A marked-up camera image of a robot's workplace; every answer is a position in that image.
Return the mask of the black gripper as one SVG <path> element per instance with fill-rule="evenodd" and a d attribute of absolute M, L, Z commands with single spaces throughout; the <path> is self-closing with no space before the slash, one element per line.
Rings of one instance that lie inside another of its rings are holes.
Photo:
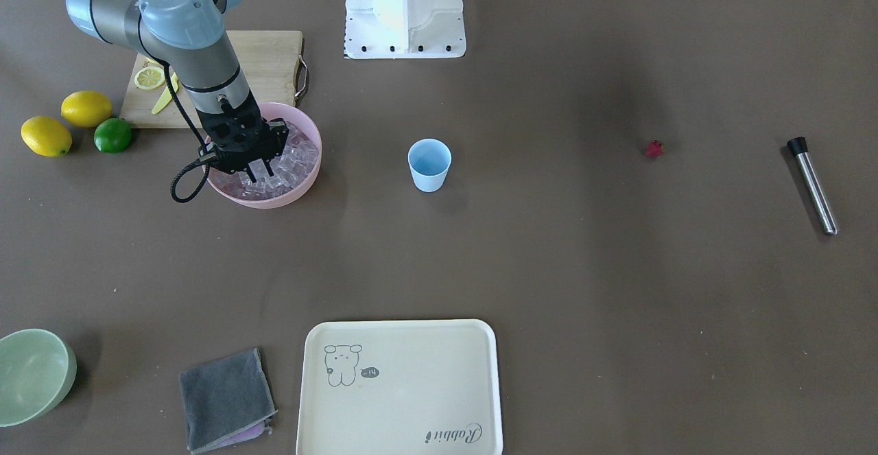
<path fill-rule="evenodd" d="M 261 160 L 265 177 L 275 176 L 270 161 L 282 155 L 288 136 L 286 121 L 268 121 L 256 110 L 240 115 L 210 114 L 198 111 L 198 118 L 210 141 L 198 153 L 198 165 L 225 174 L 245 171 L 250 184 L 257 182 L 252 161 Z"/>

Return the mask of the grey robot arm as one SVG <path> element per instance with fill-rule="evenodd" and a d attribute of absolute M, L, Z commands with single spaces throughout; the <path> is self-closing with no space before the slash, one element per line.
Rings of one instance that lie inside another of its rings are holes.
<path fill-rule="evenodd" d="M 206 162 L 227 174 L 283 153 L 288 129 L 266 120 L 224 25 L 241 0 L 65 0 L 72 23 L 101 41 L 137 51 L 178 74 L 211 139 Z"/>

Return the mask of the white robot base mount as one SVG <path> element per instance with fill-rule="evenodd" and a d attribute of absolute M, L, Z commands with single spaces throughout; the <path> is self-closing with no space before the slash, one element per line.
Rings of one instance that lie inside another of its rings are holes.
<path fill-rule="evenodd" d="M 463 0 L 345 0 L 348 59 L 460 58 Z"/>

